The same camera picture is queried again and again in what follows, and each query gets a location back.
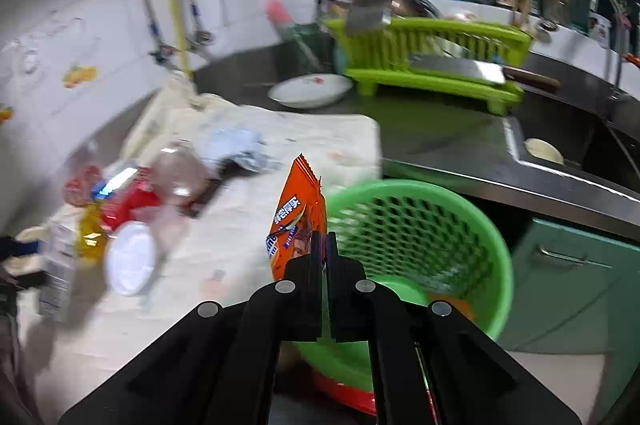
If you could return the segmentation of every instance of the orange snack wrapper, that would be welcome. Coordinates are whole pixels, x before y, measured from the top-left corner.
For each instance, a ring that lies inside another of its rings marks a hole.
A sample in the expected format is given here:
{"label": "orange snack wrapper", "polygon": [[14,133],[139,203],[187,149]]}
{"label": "orange snack wrapper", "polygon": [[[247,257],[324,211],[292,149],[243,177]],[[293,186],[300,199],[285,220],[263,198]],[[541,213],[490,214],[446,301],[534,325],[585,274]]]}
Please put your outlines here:
{"label": "orange snack wrapper", "polygon": [[320,181],[300,154],[289,171],[267,237],[274,280],[284,277],[289,259],[309,253],[314,230],[326,233],[324,197],[320,193]]}

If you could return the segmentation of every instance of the round metal rivet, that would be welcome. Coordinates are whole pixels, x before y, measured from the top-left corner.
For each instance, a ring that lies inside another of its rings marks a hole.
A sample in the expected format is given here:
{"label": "round metal rivet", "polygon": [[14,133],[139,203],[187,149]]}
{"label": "round metal rivet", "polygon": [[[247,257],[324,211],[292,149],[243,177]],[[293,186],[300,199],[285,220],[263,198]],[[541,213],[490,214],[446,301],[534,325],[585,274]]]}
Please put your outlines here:
{"label": "round metal rivet", "polygon": [[218,305],[215,302],[203,302],[198,306],[198,315],[203,319],[208,319],[218,313]]}
{"label": "round metal rivet", "polygon": [[290,280],[281,280],[276,284],[278,293],[291,293],[294,289],[296,289],[296,284]]}
{"label": "round metal rivet", "polygon": [[356,282],[356,290],[362,293],[371,293],[374,289],[376,289],[376,283],[368,279]]}
{"label": "round metal rivet", "polygon": [[439,300],[433,303],[433,306],[431,306],[431,311],[433,311],[436,315],[446,317],[451,313],[451,306],[449,306],[449,304],[447,304],[446,302]]}

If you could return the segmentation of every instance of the drawer handle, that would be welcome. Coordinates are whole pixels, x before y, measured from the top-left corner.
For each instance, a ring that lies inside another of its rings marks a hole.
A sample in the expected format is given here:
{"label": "drawer handle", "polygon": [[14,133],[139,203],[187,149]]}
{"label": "drawer handle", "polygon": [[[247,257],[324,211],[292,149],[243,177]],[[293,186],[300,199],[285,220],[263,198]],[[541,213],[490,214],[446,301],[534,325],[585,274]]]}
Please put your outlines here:
{"label": "drawer handle", "polygon": [[611,268],[609,264],[604,264],[602,262],[596,261],[588,261],[587,259],[578,259],[577,257],[572,257],[571,255],[564,255],[562,253],[555,253],[553,251],[547,251],[542,245],[538,245],[538,252],[545,257],[552,257],[553,259],[560,259],[561,261],[569,261],[575,264],[590,264],[591,266],[600,266],[603,268]]}

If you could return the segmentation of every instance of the pink brush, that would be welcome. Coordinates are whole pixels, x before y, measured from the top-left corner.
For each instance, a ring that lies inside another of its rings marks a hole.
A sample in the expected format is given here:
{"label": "pink brush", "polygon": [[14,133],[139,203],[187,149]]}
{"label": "pink brush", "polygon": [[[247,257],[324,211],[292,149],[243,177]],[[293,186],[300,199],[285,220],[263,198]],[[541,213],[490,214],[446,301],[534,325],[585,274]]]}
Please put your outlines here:
{"label": "pink brush", "polygon": [[296,30],[296,24],[291,15],[289,15],[287,9],[282,5],[282,2],[279,0],[269,0],[264,12],[266,13],[271,25],[278,32],[280,38],[282,40],[295,40],[300,47],[300,50],[302,50],[302,52],[305,53],[306,58],[309,59],[309,62],[311,62],[318,71],[322,71],[322,66],[320,65],[318,57],[314,54],[311,48],[306,45],[305,41]]}

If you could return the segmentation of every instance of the beige bowl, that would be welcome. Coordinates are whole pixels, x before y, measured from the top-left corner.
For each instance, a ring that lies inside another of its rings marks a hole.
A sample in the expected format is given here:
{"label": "beige bowl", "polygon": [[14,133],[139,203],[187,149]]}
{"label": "beige bowl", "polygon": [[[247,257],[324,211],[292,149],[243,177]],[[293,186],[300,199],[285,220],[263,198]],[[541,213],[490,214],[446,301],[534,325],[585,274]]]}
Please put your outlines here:
{"label": "beige bowl", "polygon": [[544,140],[529,138],[524,142],[524,146],[527,148],[527,152],[536,158],[564,165],[564,158],[560,151]]}

